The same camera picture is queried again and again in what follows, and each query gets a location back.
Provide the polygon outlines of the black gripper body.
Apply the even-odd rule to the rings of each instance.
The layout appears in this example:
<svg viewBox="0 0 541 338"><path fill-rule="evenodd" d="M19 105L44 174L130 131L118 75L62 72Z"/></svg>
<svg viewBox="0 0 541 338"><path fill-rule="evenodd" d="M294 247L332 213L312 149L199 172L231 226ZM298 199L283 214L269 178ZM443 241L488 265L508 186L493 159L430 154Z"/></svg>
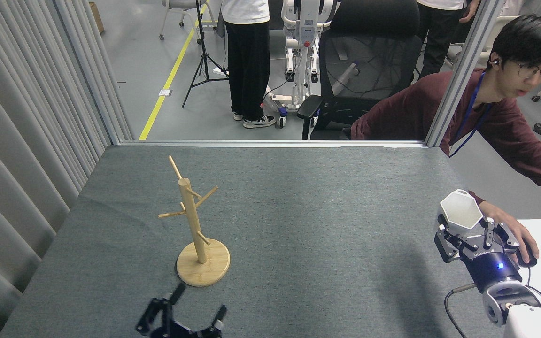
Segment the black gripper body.
<svg viewBox="0 0 541 338"><path fill-rule="evenodd" d="M203 338L205 332L206 329L193 331L180 323L171 322L159 327L157 336L159 338Z"/></svg>
<svg viewBox="0 0 541 338"><path fill-rule="evenodd" d="M468 249L460 251L460 259L466 266L479 292L490 286L508 280L522 281L518 269L514 267L502 246L493 245L489 249L473 252Z"/></svg>

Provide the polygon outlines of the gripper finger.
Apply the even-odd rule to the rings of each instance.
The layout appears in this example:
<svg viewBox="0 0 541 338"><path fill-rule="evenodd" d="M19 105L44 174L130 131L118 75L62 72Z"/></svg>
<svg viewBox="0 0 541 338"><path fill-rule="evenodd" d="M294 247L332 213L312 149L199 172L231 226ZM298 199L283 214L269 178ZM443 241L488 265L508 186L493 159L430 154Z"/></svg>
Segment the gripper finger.
<svg viewBox="0 0 541 338"><path fill-rule="evenodd" d="M520 248L519 240L513 234L509 226L502 222L496 222L490 217L482 218L479 223L484 229L485 249L493 252L513 254Z"/></svg>
<svg viewBox="0 0 541 338"><path fill-rule="evenodd" d="M462 260L464 263L471 261L468 252L464 249L470 249L468 234L462 233L460 229L455 229L446 220L444 214L438 214L438 231L434 236L434 243L438 252L445 263L451 263L455 260Z"/></svg>
<svg viewBox="0 0 541 338"><path fill-rule="evenodd" d="M222 338L223 337L223 330L224 330L223 319L226 313L227 313L226 305L221 305L214 319L212 320L211 325L208 326L206 329L202 330L203 338Z"/></svg>
<svg viewBox="0 0 541 338"><path fill-rule="evenodd" d="M173 317L173 306L178 302L180 297L182 297L185 289L186 285L184 283L179 283L176 289L167 296L162 298L152 298L137 322L135 331L139 332L141 335L158 335L158 328L152 329L152 323L156 319L158 312L162 312L160 327L163 324L177 322Z"/></svg>

